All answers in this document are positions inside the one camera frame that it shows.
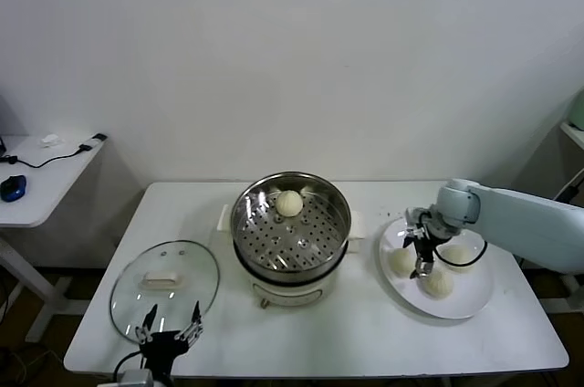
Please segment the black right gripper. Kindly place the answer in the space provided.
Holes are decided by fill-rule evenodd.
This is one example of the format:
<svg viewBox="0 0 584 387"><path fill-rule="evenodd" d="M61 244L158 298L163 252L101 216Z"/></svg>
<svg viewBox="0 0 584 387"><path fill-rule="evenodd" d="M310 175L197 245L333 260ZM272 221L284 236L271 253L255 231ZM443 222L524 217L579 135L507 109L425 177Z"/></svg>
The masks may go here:
<svg viewBox="0 0 584 387"><path fill-rule="evenodd" d="M410 278L428 277L433 272L434 251L441 244L441 239L433 235L425 235L424 228L407 227L404 232L403 244L414 243L417 258Z"/></svg>

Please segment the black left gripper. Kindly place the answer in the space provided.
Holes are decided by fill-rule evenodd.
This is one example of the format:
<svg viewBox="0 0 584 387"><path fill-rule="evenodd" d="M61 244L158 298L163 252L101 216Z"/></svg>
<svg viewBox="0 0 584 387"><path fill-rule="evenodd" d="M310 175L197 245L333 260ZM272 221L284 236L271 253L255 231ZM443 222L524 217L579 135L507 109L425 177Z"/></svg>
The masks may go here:
<svg viewBox="0 0 584 387"><path fill-rule="evenodd" d="M164 331L151 334L151 327L156 318L158 305L154 304L146 314L135 334L140 343L140 351L145 358L145 368L151 372L155 381L171 379L174 360L189 350L203 333L203 320L200 303L196 302L190 324L181 330Z"/></svg>

